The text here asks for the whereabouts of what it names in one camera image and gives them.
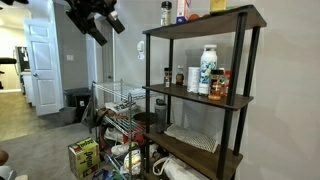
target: light switch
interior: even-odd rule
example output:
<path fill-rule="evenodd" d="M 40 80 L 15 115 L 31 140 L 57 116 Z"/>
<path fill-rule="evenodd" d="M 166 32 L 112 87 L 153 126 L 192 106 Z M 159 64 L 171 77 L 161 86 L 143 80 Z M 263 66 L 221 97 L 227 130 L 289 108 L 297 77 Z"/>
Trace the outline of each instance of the light switch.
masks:
<path fill-rule="evenodd" d="M 67 61 L 74 61 L 73 55 L 67 55 Z"/>

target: yellow box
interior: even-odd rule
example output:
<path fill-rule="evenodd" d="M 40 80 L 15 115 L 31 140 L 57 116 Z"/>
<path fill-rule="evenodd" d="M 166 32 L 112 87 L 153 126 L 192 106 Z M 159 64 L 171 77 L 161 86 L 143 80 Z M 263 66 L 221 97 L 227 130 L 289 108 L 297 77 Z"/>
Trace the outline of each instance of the yellow box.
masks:
<path fill-rule="evenodd" d="M 72 173 L 82 179 L 99 169 L 99 145 L 91 137 L 68 146 Z"/>
<path fill-rule="evenodd" d="M 211 0 L 210 13 L 225 11 L 227 9 L 227 0 Z"/>

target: bottle cap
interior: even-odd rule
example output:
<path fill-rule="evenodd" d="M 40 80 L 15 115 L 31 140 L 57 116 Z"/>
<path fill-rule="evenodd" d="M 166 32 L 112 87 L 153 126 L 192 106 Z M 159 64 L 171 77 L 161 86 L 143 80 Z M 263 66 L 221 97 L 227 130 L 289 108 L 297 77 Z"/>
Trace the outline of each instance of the bottle cap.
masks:
<path fill-rule="evenodd" d="M 170 1 L 163 1 L 163 2 L 161 3 L 161 7 L 162 7 L 162 8 L 168 8 L 168 9 L 171 9 L 172 4 L 171 4 L 171 2 L 170 2 Z"/>
<path fill-rule="evenodd" d="M 216 49 L 217 45 L 215 44 L 206 44 L 204 45 L 204 49 Z"/>
<path fill-rule="evenodd" d="M 214 74 L 214 75 L 223 75 L 223 70 L 221 70 L 221 69 L 212 69 L 212 70 L 211 70 L 211 74 Z"/>

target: white bottle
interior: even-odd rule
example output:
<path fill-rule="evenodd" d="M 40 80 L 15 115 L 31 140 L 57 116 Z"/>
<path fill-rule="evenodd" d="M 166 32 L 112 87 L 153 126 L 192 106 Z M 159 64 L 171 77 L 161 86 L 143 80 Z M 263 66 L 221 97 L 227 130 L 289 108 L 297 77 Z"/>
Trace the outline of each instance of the white bottle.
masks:
<path fill-rule="evenodd" d="M 204 45 L 203 54 L 200 63 L 199 95 L 207 96 L 209 94 L 210 73 L 212 69 L 217 68 L 217 45 Z"/>

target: baseboard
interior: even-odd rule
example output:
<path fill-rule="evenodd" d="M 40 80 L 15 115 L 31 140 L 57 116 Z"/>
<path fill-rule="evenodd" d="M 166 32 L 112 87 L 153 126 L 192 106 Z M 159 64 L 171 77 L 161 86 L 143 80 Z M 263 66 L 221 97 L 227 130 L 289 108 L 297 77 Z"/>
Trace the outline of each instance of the baseboard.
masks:
<path fill-rule="evenodd" d="M 5 89 L 0 90 L 0 93 L 21 92 L 21 89 Z"/>

